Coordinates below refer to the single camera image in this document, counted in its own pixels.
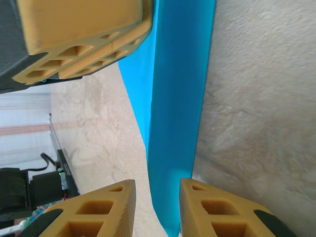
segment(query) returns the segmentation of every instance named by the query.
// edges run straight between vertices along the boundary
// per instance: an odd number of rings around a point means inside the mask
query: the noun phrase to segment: blue plastic strip
[[[119,62],[147,153],[153,206],[180,231],[180,179],[192,175],[215,0],[157,0],[150,35]]]

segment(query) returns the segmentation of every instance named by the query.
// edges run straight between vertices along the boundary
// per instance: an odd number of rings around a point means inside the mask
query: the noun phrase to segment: crack
[[[243,113],[249,114],[249,115],[251,115],[251,116],[254,116],[254,117],[257,117],[257,118],[260,118],[260,119],[264,119],[264,117],[261,117],[261,116],[257,116],[257,115],[251,114],[251,113],[250,113],[250,112],[248,112],[248,111],[245,111],[245,110],[239,109],[239,108],[237,108],[237,107],[235,107],[235,106],[233,106],[233,105],[230,105],[230,104],[226,103],[226,102],[225,102],[225,101],[223,101],[223,100],[220,100],[219,98],[217,98],[217,97],[216,97],[216,96],[214,96],[213,94],[209,93],[209,92],[208,92],[208,90],[205,90],[205,92],[206,92],[208,95],[210,95],[210,96],[214,97],[214,98],[215,98],[216,100],[218,100],[219,102],[221,102],[221,103],[223,103],[223,104],[225,104],[225,105],[228,105],[228,106],[233,107],[235,110],[238,110],[238,111],[240,111],[240,112],[243,112]]]

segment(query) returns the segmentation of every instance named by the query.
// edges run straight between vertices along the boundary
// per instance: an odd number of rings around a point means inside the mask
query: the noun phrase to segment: black plastic part
[[[78,192],[78,187],[69,169],[69,166],[67,164],[63,151],[57,150],[56,153],[57,153],[57,159],[60,161],[60,166],[65,172],[65,178],[66,178],[67,187],[68,187],[68,195],[67,195],[68,198],[79,196],[80,194]]]
[[[276,236],[276,237],[297,237],[282,221],[280,221],[276,216],[271,215],[262,210],[253,211],[259,219],[266,225],[266,227]]]
[[[11,78],[46,54],[28,55],[16,0],[0,0],[0,94],[30,87]]]
[[[40,215],[19,234],[19,237],[39,237],[62,212],[62,209],[55,209]]]
[[[0,221],[30,216],[32,213],[27,171],[0,169]]]
[[[58,171],[33,176],[30,187],[33,208],[61,200],[64,195]]]

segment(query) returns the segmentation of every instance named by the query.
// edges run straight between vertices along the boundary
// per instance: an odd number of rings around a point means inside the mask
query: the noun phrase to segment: beige floor
[[[51,89],[52,122],[80,191],[135,179],[134,236],[166,236],[151,204],[145,148],[117,64]]]
[[[194,177],[316,232],[316,4],[218,0]],[[52,118],[82,192],[137,182],[135,236],[164,236],[117,65],[52,86]]]

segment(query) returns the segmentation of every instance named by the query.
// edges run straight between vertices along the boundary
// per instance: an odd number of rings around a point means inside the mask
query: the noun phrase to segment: marble floor
[[[52,122],[81,193],[136,180],[134,236],[166,236],[151,204],[145,147],[117,64],[51,87]]]

